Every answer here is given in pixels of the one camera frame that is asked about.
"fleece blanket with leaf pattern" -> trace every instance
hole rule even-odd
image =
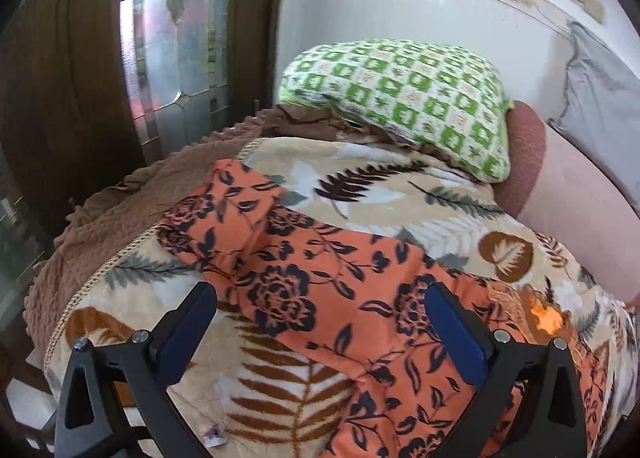
[[[622,303],[596,283],[564,246],[506,215],[490,186],[425,155],[308,139],[262,139],[245,163],[286,188],[283,204],[346,229],[418,245],[438,263],[509,285],[500,303],[529,342],[570,342],[574,360],[593,353],[604,374],[585,395],[598,437],[593,456],[635,399],[638,349]],[[75,337],[124,341],[150,329],[200,279],[165,252],[155,229],[108,261],[70,301],[46,354],[54,394]],[[313,458],[348,405],[353,385],[338,372],[264,335],[224,303],[181,382],[169,394],[205,444],[222,428],[217,457]],[[126,387],[118,393],[132,423],[142,419]],[[160,456],[152,443],[145,451]]]

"orange floral fabric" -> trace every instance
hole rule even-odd
[[[426,456],[474,394],[429,323],[426,288],[444,283],[490,330],[525,342],[490,299],[495,281],[396,239],[317,222],[280,205],[281,192],[241,162],[218,161],[205,187],[165,213],[159,241],[263,332],[356,382],[327,457]],[[606,376],[591,354],[578,373],[589,424],[600,419]],[[523,391],[514,387],[482,456],[500,449]],[[591,448],[597,427],[588,431]]]

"gray pillow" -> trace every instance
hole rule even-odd
[[[549,126],[591,159],[640,212],[640,80],[591,32],[570,25],[567,107]]]

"green patterned pillowcase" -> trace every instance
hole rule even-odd
[[[509,176],[500,76],[465,48],[403,40],[319,45],[289,64],[278,98],[332,106],[345,119],[430,143],[479,180]]]

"metal screw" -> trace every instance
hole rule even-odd
[[[131,340],[134,343],[143,343],[147,339],[149,339],[149,332],[146,330],[138,330],[137,332],[133,332],[133,335],[131,336]]]
[[[560,337],[554,339],[554,346],[559,350],[566,350],[566,341]]]
[[[511,335],[507,330],[496,330],[494,332],[494,339],[497,340],[498,343],[508,343],[511,340]]]
[[[75,341],[74,341],[74,350],[78,350],[79,352],[81,352],[82,350],[84,350],[86,348],[87,343],[89,342],[89,339],[87,339],[86,337],[78,337]]]

